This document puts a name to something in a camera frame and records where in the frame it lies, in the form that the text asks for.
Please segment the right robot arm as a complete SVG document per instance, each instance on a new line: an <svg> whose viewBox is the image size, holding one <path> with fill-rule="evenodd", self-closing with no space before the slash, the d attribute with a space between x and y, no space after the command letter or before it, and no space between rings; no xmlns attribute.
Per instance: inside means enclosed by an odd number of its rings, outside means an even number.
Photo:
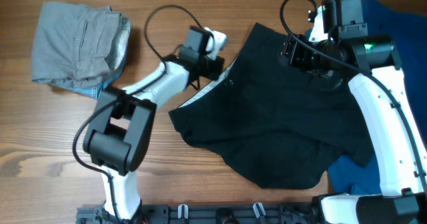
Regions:
<svg viewBox="0 0 427 224"><path fill-rule="evenodd" d="M338 71L363 114L380 172L378 195L321 195L314 223L425 223L426 148L393 39L370 35L362 0L323 0L308 11L311 35L288 33L280 61L329 77Z"/></svg>

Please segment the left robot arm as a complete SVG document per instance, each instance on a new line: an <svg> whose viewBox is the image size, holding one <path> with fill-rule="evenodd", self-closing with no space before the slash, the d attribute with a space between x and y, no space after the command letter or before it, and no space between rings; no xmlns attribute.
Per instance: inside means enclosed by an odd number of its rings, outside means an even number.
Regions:
<svg viewBox="0 0 427 224"><path fill-rule="evenodd" d="M90 169L102 174L106 194L91 222L145 223L136 170L147 153L155 113L200 77L218 80L224 66L219 52L227 40L224 33L192 26L178 54L161 58L150 75L101 94L84 124L83 150L91 157Z"/></svg>

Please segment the black shorts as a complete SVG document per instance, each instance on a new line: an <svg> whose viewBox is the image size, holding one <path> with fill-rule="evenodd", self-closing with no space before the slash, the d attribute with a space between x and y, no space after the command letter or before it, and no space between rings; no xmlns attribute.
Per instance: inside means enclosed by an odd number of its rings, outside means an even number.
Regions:
<svg viewBox="0 0 427 224"><path fill-rule="evenodd" d="M280 64L285 40L255 24L225 79L169 116L188 145L257 186L310 189L340 156L365 166L374 149L348 85Z"/></svg>

